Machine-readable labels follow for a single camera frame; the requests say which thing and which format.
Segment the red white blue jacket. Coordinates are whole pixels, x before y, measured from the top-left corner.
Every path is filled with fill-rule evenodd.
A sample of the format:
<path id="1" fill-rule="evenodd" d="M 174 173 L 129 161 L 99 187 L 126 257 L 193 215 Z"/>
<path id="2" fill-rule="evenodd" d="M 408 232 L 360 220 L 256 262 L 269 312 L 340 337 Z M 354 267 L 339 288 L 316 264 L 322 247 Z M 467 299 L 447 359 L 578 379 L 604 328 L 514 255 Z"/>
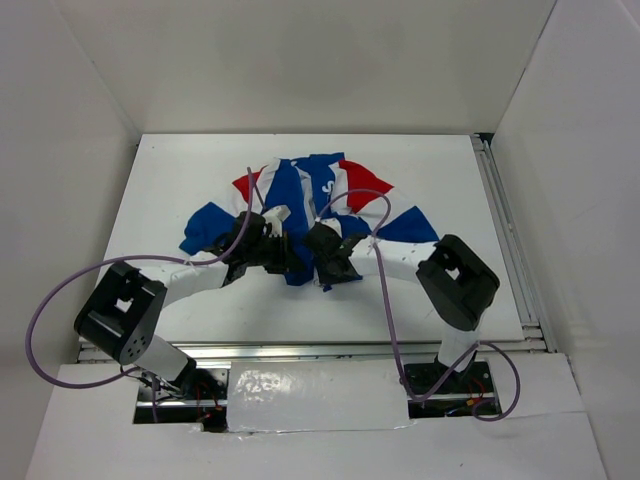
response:
<path id="1" fill-rule="evenodd" d="M 284 230 L 305 263 L 300 273 L 286 273 L 286 284 L 302 286 L 314 278 L 311 252 L 302 240 L 317 215 L 340 223 L 343 237 L 377 232 L 383 240 L 426 243 L 439 239 L 423 211 L 392 184 L 342 152 L 278 159 L 253 174 L 254 212 L 285 205 Z"/>

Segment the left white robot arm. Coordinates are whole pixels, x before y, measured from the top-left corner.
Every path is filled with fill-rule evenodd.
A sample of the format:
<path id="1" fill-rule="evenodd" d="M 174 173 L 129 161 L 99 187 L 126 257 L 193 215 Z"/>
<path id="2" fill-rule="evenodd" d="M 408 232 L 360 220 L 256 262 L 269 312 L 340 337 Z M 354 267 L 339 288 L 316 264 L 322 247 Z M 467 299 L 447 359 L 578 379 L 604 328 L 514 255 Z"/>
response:
<path id="1" fill-rule="evenodd" d="M 243 212 L 230 233 L 188 260 L 142 269 L 115 262 L 77 315 L 75 331 L 120 365 L 159 377 L 172 397 L 189 397 L 197 387 L 196 361 L 155 334 L 162 309 L 224 288 L 250 267 L 269 274 L 302 269 L 283 226 L 289 215 L 285 205 L 263 214 Z"/>

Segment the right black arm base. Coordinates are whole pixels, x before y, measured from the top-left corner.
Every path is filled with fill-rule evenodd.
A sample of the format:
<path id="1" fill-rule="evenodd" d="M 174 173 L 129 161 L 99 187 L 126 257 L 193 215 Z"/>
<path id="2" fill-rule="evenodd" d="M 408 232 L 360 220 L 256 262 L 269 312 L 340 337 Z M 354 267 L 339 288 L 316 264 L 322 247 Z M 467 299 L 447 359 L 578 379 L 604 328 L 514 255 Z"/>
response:
<path id="1" fill-rule="evenodd" d="M 436 362 L 404 365 L 409 386 L 416 395 L 427 393 L 445 370 L 445 366 Z M 408 415 L 411 419 L 467 417 L 473 415 L 475 405 L 479 416 L 491 417 L 502 413 L 486 361 L 474 361 L 464 372 L 453 372 L 423 403 L 408 398 Z"/>

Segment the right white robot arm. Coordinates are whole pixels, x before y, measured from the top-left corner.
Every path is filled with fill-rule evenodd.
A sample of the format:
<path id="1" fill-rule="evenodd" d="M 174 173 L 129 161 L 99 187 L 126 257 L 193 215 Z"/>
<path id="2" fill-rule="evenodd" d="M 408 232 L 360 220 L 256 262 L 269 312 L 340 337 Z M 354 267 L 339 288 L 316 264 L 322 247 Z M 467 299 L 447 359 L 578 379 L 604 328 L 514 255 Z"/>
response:
<path id="1" fill-rule="evenodd" d="M 377 276 L 395 356 L 399 346 L 388 280 L 420 285 L 444 322 L 436 379 L 444 390 L 460 391 L 471 379 L 469 366 L 479 346 L 479 325 L 500 287 L 497 275 L 455 235 L 426 243 L 383 240 L 364 233 L 342 238 L 336 224 L 317 222 L 303 240 L 320 283 L 333 286 Z"/>

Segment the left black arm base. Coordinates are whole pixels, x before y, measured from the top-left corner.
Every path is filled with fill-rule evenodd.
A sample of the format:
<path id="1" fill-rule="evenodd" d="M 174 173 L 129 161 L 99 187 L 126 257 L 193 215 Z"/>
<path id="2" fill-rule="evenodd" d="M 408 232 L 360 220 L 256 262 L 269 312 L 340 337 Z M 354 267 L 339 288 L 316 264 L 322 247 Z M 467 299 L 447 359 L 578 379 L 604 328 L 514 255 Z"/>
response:
<path id="1" fill-rule="evenodd" d="M 229 368 L 196 368 L 181 386 L 174 386 L 142 373 L 133 423 L 191 424 L 204 432 L 226 432 L 229 374 Z"/>

